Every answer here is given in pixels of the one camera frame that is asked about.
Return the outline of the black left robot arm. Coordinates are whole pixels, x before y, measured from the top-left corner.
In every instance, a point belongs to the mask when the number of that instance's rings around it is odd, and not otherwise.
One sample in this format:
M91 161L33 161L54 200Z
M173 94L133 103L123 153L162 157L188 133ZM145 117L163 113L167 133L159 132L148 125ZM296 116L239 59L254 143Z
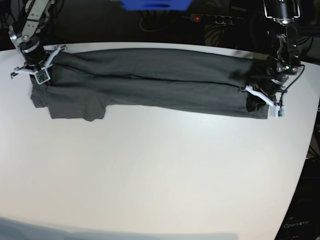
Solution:
M301 66L296 26L301 10L296 0L264 0L263 9L265 17L272 21L268 30L272 40L271 67L267 69L268 80L261 81L259 87L264 94L274 96Z

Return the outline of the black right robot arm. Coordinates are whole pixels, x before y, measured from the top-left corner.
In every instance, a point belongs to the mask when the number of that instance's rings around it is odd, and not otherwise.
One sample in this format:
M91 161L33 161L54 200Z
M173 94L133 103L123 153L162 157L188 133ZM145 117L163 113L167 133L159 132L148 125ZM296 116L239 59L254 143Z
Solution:
M51 20L50 0L32 0L9 27L27 74L31 100L54 119L102 119L109 106L144 106L266 119L268 106L249 85L258 59L203 45L153 42L70 53L44 49L40 32Z

